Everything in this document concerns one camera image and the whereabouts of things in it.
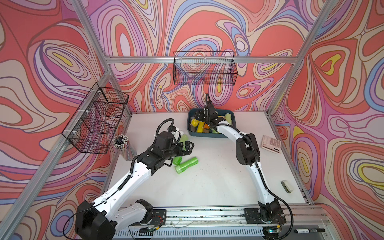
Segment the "teal plastic storage box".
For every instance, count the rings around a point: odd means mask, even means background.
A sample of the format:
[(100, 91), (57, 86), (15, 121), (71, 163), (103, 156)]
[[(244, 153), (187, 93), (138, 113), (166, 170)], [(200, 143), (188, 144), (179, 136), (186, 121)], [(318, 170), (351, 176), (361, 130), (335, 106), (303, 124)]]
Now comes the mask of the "teal plastic storage box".
[[(192, 120), (192, 117), (194, 117), (195, 115), (195, 112), (197, 110), (203, 110), (202, 108), (194, 108), (194, 109), (191, 109), (188, 113), (188, 117), (187, 117), (187, 129), (188, 129), (188, 132), (191, 136), (193, 137), (205, 137), (205, 138), (226, 138), (225, 135), (223, 134), (214, 134), (214, 133), (193, 133), (193, 132), (190, 132), (190, 123), (191, 123), (191, 120)], [(216, 109), (216, 111), (218, 112), (218, 115), (219, 116), (225, 116), (226, 113), (230, 113), (232, 114), (232, 121), (233, 121), (233, 126), (236, 127), (236, 118), (235, 118), (235, 114), (234, 112), (230, 111), (230, 110), (223, 110), (223, 109)]]

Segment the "yellow roll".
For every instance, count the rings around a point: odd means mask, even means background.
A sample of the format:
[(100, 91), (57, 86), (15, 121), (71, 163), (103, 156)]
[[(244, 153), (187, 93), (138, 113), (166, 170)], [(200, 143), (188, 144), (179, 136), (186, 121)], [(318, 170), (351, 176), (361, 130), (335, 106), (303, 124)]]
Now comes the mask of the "yellow roll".
[(205, 130), (205, 122), (192, 119), (191, 125), (196, 128), (196, 133), (203, 133)]

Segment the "grey trash bag roll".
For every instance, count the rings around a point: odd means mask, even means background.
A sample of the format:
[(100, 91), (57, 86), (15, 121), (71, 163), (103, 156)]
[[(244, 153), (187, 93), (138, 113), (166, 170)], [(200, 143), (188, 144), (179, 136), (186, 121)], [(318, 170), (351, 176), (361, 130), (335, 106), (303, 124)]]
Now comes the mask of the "grey trash bag roll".
[(199, 125), (199, 122), (196, 121), (195, 119), (192, 119), (190, 123), (190, 132), (196, 133), (198, 125)]

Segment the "light green roll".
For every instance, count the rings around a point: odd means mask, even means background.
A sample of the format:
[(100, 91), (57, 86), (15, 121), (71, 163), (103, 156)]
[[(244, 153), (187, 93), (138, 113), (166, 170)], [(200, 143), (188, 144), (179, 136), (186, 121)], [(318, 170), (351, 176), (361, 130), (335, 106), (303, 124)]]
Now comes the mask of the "light green roll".
[(232, 114), (230, 114), (230, 113), (226, 113), (226, 114), (225, 114), (225, 120), (228, 122), (229, 125), (232, 125), (232, 124), (233, 124), (233, 121), (232, 121)]

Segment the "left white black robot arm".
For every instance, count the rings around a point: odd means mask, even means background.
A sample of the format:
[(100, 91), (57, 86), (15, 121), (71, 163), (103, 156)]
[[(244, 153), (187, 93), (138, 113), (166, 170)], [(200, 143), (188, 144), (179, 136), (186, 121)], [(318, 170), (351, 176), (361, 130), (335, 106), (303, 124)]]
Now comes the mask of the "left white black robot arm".
[(111, 240), (116, 232), (131, 224), (149, 222), (153, 207), (147, 201), (137, 200), (125, 209), (121, 209), (122, 204), (166, 161), (189, 156), (194, 146), (190, 141), (180, 142), (174, 132), (157, 134), (153, 144), (135, 157), (124, 177), (93, 202), (84, 201), (78, 206), (75, 233), (82, 240)]

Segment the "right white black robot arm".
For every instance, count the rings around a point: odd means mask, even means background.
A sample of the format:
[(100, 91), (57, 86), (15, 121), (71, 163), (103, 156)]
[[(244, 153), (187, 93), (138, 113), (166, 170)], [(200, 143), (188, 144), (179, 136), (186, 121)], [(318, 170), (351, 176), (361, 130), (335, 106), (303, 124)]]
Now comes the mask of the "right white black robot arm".
[(287, 220), (283, 216), (283, 209), (280, 205), (283, 203), (289, 211), (291, 226), (293, 226), (294, 215), (291, 207), (273, 193), (267, 184), (255, 135), (246, 134), (230, 124), (223, 116), (219, 115), (211, 102), (206, 103), (202, 109), (192, 110), (189, 118), (192, 125), (195, 125), (196, 122), (202, 122), (204, 125), (208, 125), (211, 132), (216, 131), (235, 143), (236, 158), (242, 166), (248, 168), (258, 191), (259, 219), (264, 223), (277, 220), (279, 224), (285, 224)]

